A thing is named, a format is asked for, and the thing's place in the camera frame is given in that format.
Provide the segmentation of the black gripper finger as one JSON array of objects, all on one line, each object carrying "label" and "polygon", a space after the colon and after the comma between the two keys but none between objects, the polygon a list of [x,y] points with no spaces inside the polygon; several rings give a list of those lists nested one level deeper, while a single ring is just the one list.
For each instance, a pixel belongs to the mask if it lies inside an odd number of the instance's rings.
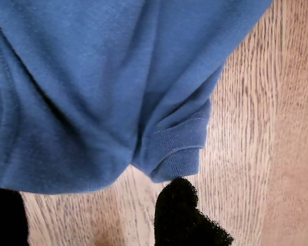
[{"label": "black gripper finger", "polygon": [[0,188],[0,245],[28,245],[28,221],[17,191]]},{"label": "black gripper finger", "polygon": [[232,245],[234,238],[197,205],[197,190],[187,179],[165,186],[156,202],[155,245]]}]

